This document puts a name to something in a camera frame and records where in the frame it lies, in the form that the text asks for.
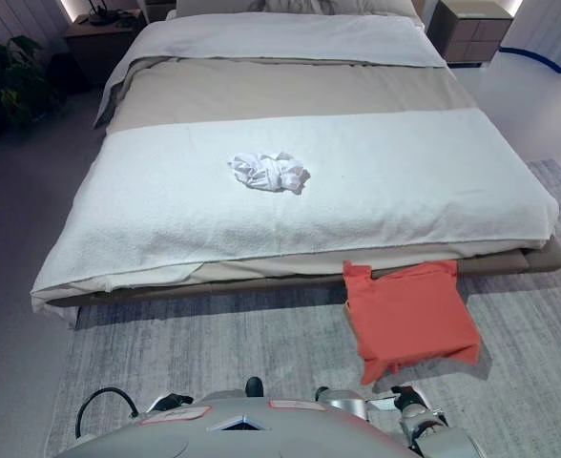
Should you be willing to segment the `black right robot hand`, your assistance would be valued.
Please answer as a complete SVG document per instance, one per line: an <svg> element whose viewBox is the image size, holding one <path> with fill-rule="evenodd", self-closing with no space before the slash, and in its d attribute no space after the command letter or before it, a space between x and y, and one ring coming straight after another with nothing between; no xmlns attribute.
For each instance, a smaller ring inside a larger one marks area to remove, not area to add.
<svg viewBox="0 0 561 458"><path fill-rule="evenodd" d="M400 411L412 405L427 407L421 394L411 385L395 385L391 387L391 392L395 395L393 404Z"/></svg>

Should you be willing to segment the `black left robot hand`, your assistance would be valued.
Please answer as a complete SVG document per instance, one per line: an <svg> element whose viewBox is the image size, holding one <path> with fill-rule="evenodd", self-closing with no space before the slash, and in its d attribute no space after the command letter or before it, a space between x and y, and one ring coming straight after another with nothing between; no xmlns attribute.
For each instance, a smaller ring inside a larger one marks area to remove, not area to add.
<svg viewBox="0 0 561 458"><path fill-rule="evenodd" d="M170 393L158 402L160 404L159 410L170 410L183 405L190 405L193 401L194 399L191 396Z"/></svg>

